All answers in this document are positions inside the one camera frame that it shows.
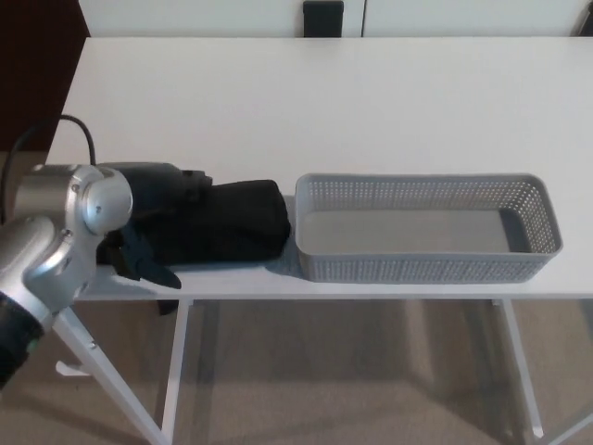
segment table top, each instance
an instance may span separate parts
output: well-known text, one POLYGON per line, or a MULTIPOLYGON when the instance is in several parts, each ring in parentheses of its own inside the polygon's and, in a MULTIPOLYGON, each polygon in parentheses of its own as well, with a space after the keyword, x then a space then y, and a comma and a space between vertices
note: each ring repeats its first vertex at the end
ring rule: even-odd
MULTIPOLYGON (((308 172, 529 172, 564 248, 520 285, 316 284, 260 265, 184 268, 175 291, 102 268, 85 298, 589 297, 592 78, 593 41, 577 38, 89 39, 64 111, 99 162, 270 178, 287 195, 308 172)), ((88 162, 71 123, 48 162, 88 162)))

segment white cabinet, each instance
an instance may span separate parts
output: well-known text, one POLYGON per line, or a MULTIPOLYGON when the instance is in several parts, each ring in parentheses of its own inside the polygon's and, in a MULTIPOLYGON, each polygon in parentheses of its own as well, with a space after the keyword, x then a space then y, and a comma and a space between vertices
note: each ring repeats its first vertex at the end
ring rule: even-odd
POLYGON ((589 0, 368 0, 365 37, 571 35, 589 0))
MULTIPOLYGON (((360 37, 364 0, 345 0, 345 37, 360 37)), ((295 37, 302 0, 80 0, 93 37, 295 37)))

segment storage tray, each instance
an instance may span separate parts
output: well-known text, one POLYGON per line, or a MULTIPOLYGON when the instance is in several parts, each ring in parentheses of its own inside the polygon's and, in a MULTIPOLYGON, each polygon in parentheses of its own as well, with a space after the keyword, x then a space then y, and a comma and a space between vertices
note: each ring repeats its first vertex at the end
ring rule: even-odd
POLYGON ((546 187, 528 174, 308 174, 296 190, 311 281, 517 283, 561 250, 546 187))

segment beige carpet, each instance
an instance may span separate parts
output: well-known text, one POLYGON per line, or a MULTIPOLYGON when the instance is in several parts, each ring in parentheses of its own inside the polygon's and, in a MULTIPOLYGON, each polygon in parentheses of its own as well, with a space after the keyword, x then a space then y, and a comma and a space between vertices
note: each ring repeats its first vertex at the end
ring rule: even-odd
MULTIPOLYGON (((23 154, 19 169, 43 160, 23 154)), ((593 351, 575 301, 516 303, 544 427, 593 400, 593 351)), ((174 316, 155 303, 76 312, 160 417, 174 316)), ((175 443, 524 443, 498 309, 487 302, 225 302, 191 310, 175 443)), ((139 445, 91 378, 49 335, 0 403, 0 443, 139 445)), ((593 443, 593 428, 571 440, 593 443)))

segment folded black fabric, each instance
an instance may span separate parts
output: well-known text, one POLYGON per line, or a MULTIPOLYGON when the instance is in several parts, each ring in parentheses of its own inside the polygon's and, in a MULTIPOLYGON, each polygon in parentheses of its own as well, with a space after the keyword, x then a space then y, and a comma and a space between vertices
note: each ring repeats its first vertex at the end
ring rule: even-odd
MULTIPOLYGON (((197 202, 135 220, 162 265, 278 258, 290 235, 284 197, 274 181, 215 185, 197 202)), ((108 263, 101 247, 97 258, 108 263)))

